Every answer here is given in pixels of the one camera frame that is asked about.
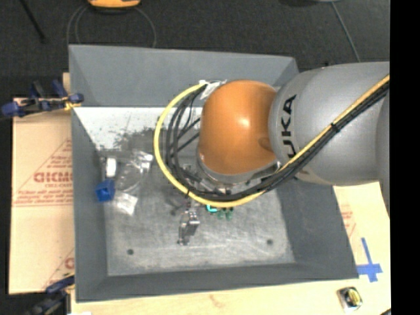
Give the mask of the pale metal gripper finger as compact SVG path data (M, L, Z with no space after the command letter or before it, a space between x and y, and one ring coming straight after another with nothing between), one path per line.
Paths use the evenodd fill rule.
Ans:
M198 215L196 213L190 213L186 222L185 243L190 242L190 238L194 236L199 226L200 220L198 219Z
M182 213L178 226L178 244L188 245L191 233L190 212L186 210Z

